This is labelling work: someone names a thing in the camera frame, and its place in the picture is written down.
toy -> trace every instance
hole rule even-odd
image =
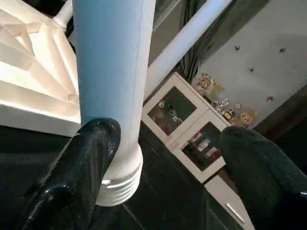
[[[206,90],[212,89],[216,85],[214,79],[208,74],[201,74],[199,82],[195,85],[195,90],[201,95],[204,96]]]
[[[164,100],[159,101],[158,106],[159,106],[161,109],[164,108],[164,105],[165,105],[165,101],[164,101]]]
[[[255,122],[258,114],[259,112],[257,109],[245,109],[242,110],[237,117],[231,118],[229,122],[233,126],[248,128]]]

white wall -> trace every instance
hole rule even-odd
[[[281,54],[283,47],[287,51]],[[307,83],[307,2],[271,0],[202,63],[194,80],[202,72],[225,88],[221,99],[258,108],[258,124]],[[269,94],[275,102],[266,102]]]

white cabinet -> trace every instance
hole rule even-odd
[[[144,106],[142,121],[201,183],[225,165],[219,139],[229,123],[177,73]]]
[[[142,121],[169,147],[208,109],[174,74],[143,107]]]

pillar base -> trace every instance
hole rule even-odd
[[[104,178],[96,200],[97,205],[104,207],[120,205],[132,197],[136,192],[140,183],[143,166],[142,150],[139,145],[136,151],[138,155],[136,159],[140,159],[139,167],[132,173],[127,172],[127,177],[122,180],[106,180]]]

cabinet door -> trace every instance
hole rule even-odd
[[[242,200],[220,176],[211,179],[205,188],[244,230],[255,230]]]
[[[209,110],[169,147],[201,183],[225,165],[219,144],[220,134],[226,127],[226,123]]]
[[[142,121],[168,147],[208,109],[174,74],[144,106]]]

